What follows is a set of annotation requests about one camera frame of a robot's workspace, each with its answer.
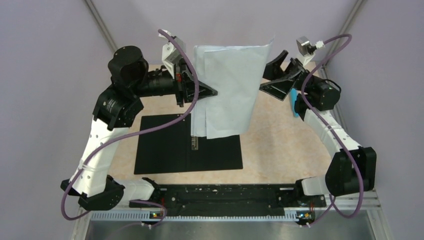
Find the red and black folder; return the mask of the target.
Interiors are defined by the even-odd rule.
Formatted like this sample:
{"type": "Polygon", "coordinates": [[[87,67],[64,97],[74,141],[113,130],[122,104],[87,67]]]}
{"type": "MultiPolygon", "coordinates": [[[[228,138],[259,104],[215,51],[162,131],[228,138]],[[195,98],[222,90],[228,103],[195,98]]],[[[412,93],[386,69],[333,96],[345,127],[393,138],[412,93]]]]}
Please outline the red and black folder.
{"type": "Polygon", "coordinates": [[[139,135],[135,175],[243,169],[239,135],[207,139],[191,136],[191,117],[139,135]]]}

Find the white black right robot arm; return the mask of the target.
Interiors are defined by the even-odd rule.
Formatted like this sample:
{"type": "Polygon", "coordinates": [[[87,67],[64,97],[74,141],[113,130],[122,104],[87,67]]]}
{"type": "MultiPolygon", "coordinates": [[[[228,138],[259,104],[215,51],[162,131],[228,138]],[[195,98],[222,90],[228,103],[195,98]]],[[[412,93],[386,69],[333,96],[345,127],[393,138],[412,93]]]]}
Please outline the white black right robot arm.
{"type": "Polygon", "coordinates": [[[317,195],[334,197],[368,192],[374,189],[377,154],[372,147],[363,147],[351,138],[336,121],[331,111],[341,96],[340,87],[330,79],[312,75],[301,61],[291,58],[286,69],[281,65],[288,52],[283,50],[265,66],[263,78],[267,80],[260,91],[283,101],[292,90],[298,93],[293,104],[294,112],[309,125],[326,147],[330,165],[324,175],[295,182],[293,200],[307,206],[317,195]]]}

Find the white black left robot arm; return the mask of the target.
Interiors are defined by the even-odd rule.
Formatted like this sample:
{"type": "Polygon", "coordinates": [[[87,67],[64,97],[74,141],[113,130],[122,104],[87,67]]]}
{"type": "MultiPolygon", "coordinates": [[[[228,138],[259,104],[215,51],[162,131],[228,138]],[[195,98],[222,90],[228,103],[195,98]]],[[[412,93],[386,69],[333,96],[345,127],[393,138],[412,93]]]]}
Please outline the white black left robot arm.
{"type": "Polygon", "coordinates": [[[195,90],[199,99],[218,94],[205,83],[195,84],[186,61],[176,50],[171,51],[170,60],[172,67],[150,70],[142,51],[130,45],[119,48],[109,61],[111,85],[96,101],[89,138],[75,173],[60,185],[68,196],[78,197],[78,204],[86,211],[111,210],[132,200],[142,200],[149,207],[160,202],[161,194],[153,180],[115,180],[109,168],[119,137],[129,132],[144,107],[143,97],[175,95],[182,107],[193,101],[195,90]]]}

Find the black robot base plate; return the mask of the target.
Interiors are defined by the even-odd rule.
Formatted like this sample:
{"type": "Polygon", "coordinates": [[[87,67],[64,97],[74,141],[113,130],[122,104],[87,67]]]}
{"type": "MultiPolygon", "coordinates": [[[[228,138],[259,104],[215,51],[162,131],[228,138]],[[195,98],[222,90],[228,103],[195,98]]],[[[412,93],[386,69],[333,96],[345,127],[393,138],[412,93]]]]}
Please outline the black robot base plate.
{"type": "Polygon", "coordinates": [[[327,205],[323,195],[298,198],[294,184],[162,184],[149,202],[168,217],[274,217],[327,205]]]}

